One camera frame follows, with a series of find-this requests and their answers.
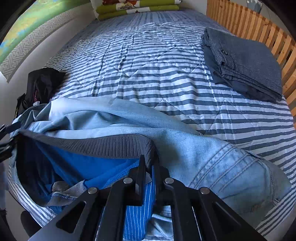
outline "black bag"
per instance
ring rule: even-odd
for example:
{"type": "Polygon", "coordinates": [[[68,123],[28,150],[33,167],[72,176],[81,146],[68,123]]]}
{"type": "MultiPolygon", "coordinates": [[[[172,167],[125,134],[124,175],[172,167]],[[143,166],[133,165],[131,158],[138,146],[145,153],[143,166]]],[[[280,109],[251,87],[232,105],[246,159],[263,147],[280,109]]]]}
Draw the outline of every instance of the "black bag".
{"type": "Polygon", "coordinates": [[[59,72],[53,68],[43,68],[30,72],[27,93],[17,99],[15,118],[30,108],[36,101],[40,101],[40,104],[47,104],[61,84],[65,74],[65,72],[59,72]]]}

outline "wooden bed frame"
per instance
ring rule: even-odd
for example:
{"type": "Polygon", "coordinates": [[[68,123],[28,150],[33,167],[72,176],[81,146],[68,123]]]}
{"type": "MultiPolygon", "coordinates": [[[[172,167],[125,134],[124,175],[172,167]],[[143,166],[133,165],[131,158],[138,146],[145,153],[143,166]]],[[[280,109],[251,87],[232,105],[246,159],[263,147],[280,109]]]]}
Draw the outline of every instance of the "wooden bed frame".
{"type": "Polygon", "coordinates": [[[283,95],[296,116],[296,45],[294,39],[267,18],[229,0],[207,0],[207,16],[231,33],[264,43],[282,69],[283,95]]]}

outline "wooden slat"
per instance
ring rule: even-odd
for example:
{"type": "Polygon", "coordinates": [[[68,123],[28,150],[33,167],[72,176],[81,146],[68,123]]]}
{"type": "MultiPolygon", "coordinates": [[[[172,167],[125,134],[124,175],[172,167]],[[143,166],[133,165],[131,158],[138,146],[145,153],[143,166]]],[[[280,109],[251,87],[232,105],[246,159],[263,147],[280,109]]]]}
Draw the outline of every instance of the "wooden slat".
{"type": "Polygon", "coordinates": [[[276,25],[273,23],[271,25],[271,29],[270,29],[270,32],[269,32],[269,35],[268,35],[268,39],[266,41],[266,46],[269,48],[269,49],[272,49],[273,47],[273,44],[277,38],[277,35],[278,35],[278,30],[276,29],[276,25]]]}
{"type": "Polygon", "coordinates": [[[228,16],[227,16],[227,21],[226,21],[226,25],[225,27],[227,29],[230,29],[230,23],[231,23],[231,17],[232,17],[232,14],[233,14],[233,2],[229,2],[229,7],[228,7],[228,16]]]}
{"type": "Polygon", "coordinates": [[[252,39],[253,38],[253,35],[255,33],[255,29],[256,29],[256,25],[257,25],[257,22],[258,22],[258,16],[257,15],[259,15],[259,14],[257,14],[255,11],[253,11],[249,32],[247,34],[247,39],[252,39]]]}
{"type": "Polygon", "coordinates": [[[224,9],[224,0],[219,0],[219,13],[217,22],[221,25],[221,21],[223,19],[223,9],[224,9]]]}
{"type": "Polygon", "coordinates": [[[284,31],[282,29],[279,30],[278,36],[276,38],[276,41],[274,43],[274,46],[271,50],[271,53],[277,58],[277,55],[279,51],[281,50],[280,48],[283,46],[284,43],[284,31]]]}
{"type": "Polygon", "coordinates": [[[241,18],[240,18],[240,21],[239,21],[239,27],[237,29],[237,32],[235,33],[235,35],[238,36],[238,37],[240,37],[242,35],[243,27],[244,27],[245,21],[246,21],[246,15],[247,15],[247,8],[243,7],[242,8],[241,18]]]}
{"type": "Polygon", "coordinates": [[[233,28],[233,34],[237,34],[239,23],[242,18],[242,12],[244,7],[237,4],[237,14],[235,16],[235,22],[234,22],[234,28],[233,28]]]}
{"type": "Polygon", "coordinates": [[[296,99],[296,90],[286,99],[287,104],[291,104],[296,99]]]}
{"type": "Polygon", "coordinates": [[[285,44],[284,44],[284,47],[277,59],[277,62],[279,63],[279,65],[282,65],[283,62],[286,60],[288,54],[289,54],[289,51],[290,51],[290,48],[291,48],[291,41],[292,41],[292,38],[290,35],[287,36],[286,40],[285,40],[285,44]]]}
{"type": "Polygon", "coordinates": [[[263,17],[262,17],[262,15],[259,15],[252,40],[254,40],[254,41],[259,40],[262,29],[263,29],[263,17]]]}
{"type": "Polygon", "coordinates": [[[259,42],[264,43],[264,44],[266,43],[270,28],[271,28],[271,22],[268,19],[265,19],[259,42]]]}
{"type": "Polygon", "coordinates": [[[281,71],[281,77],[285,83],[285,81],[289,78],[289,70],[292,69],[296,64],[296,47],[293,46],[293,51],[288,59],[288,61],[286,62],[286,64],[283,67],[283,70],[281,71]]]}
{"type": "Polygon", "coordinates": [[[296,88],[296,70],[293,72],[293,74],[290,76],[290,78],[287,80],[287,82],[283,85],[283,95],[289,96],[293,89],[296,88]]]}
{"type": "Polygon", "coordinates": [[[296,116],[296,107],[291,110],[291,114],[292,114],[292,116],[296,116]]]}
{"type": "Polygon", "coordinates": [[[218,20],[219,6],[220,6],[220,1],[214,1],[214,17],[213,17],[213,19],[216,22],[218,20]]]}
{"type": "Polygon", "coordinates": [[[233,4],[233,11],[232,11],[232,15],[231,15],[231,21],[230,21],[230,26],[228,28],[228,30],[230,32],[232,32],[234,34],[234,31],[236,29],[236,25],[235,25],[235,19],[236,17],[239,15],[239,5],[234,3],[233,4]]]}
{"type": "Polygon", "coordinates": [[[216,3],[215,0],[210,0],[210,8],[212,9],[210,13],[211,19],[214,19],[214,16],[215,16],[215,3],[216,3]]]}
{"type": "Polygon", "coordinates": [[[228,11],[229,11],[230,2],[225,1],[224,5],[224,17],[222,20],[222,26],[226,28],[227,18],[228,18],[228,11]]]}
{"type": "Polygon", "coordinates": [[[212,0],[207,0],[207,12],[206,12],[206,16],[209,18],[212,18],[212,6],[211,6],[212,0]]]}
{"type": "Polygon", "coordinates": [[[250,16],[251,16],[251,9],[247,9],[247,16],[246,16],[246,21],[244,22],[244,28],[241,34],[241,38],[246,38],[248,30],[249,30],[249,26],[250,26],[250,16]]]}

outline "light blue jeans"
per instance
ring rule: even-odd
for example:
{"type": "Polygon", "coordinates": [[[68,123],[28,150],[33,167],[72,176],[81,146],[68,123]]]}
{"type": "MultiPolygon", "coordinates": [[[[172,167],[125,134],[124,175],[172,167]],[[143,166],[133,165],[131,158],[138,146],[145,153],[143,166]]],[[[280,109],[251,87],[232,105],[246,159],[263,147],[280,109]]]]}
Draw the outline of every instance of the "light blue jeans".
{"type": "MultiPolygon", "coordinates": [[[[289,191],[276,165],[150,107],[109,97],[59,98],[26,110],[22,128],[64,139],[142,134],[154,141],[160,164],[191,188],[208,187],[253,227],[289,191]]],[[[153,215],[152,237],[173,237],[170,208],[153,215]]]]}

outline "blue striped fabric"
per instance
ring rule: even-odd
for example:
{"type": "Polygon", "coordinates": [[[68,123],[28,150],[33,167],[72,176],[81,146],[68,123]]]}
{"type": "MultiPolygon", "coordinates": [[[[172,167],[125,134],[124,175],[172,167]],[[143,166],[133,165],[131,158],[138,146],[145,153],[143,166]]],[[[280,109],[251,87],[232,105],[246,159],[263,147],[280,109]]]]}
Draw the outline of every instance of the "blue striped fabric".
{"type": "Polygon", "coordinates": [[[139,241],[146,235],[147,220],[151,217],[153,205],[152,182],[145,185],[144,204],[140,207],[127,206],[123,238],[139,241]]]}
{"type": "MultiPolygon", "coordinates": [[[[293,118],[284,98],[276,104],[248,100],[211,82],[201,43],[206,26],[223,30],[192,10],[94,21],[47,63],[67,73],[53,99],[111,96],[138,102],[275,163],[292,189],[257,227],[267,235],[295,204],[293,118]]],[[[21,185],[10,184],[38,223],[44,225],[55,215],[34,204],[21,185]]],[[[126,239],[139,236],[125,232],[126,239]]]]}

